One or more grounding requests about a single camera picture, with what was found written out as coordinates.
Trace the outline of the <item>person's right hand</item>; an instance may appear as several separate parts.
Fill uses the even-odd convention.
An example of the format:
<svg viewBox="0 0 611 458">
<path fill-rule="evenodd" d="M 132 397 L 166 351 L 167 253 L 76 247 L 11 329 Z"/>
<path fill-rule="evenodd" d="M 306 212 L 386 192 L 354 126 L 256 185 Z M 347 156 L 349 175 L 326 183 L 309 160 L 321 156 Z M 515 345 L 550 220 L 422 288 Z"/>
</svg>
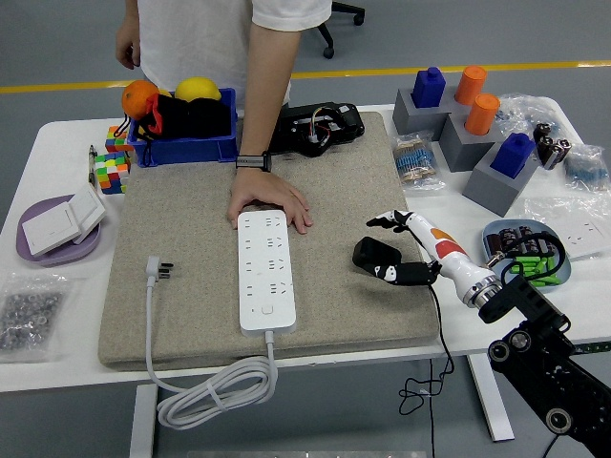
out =
<svg viewBox="0 0 611 458">
<path fill-rule="evenodd" d="M 116 32 L 116 60 L 126 69 L 140 66 L 139 20 L 125 17 Z"/>
</svg>

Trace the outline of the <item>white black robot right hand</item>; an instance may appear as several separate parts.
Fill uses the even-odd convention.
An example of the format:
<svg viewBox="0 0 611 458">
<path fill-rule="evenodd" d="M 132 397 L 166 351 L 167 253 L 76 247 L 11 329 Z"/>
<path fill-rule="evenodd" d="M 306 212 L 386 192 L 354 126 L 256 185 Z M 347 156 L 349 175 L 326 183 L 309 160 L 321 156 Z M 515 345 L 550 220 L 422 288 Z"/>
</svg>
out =
<svg viewBox="0 0 611 458">
<path fill-rule="evenodd" d="M 475 298 L 483 291 L 484 281 L 494 273 L 473 262 L 451 236 L 414 212 L 387 211 L 370 219 L 367 226 L 411 232 L 430 257 L 440 264 L 440 274 L 453 281 L 457 297 L 471 307 L 475 307 Z"/>
</svg>

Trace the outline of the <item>person's left hand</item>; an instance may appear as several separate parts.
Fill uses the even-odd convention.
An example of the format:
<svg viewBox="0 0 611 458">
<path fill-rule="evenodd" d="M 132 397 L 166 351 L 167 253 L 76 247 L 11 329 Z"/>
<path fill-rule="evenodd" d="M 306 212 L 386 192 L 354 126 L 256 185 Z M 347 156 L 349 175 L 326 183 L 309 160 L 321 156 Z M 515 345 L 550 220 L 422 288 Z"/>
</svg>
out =
<svg viewBox="0 0 611 458">
<path fill-rule="evenodd" d="M 280 207 L 288 225 L 306 234 L 313 220 L 306 198 L 290 183 L 273 173 L 254 168 L 238 168 L 230 191 L 227 218 L 234 229 L 243 208 L 254 201 Z"/>
</svg>

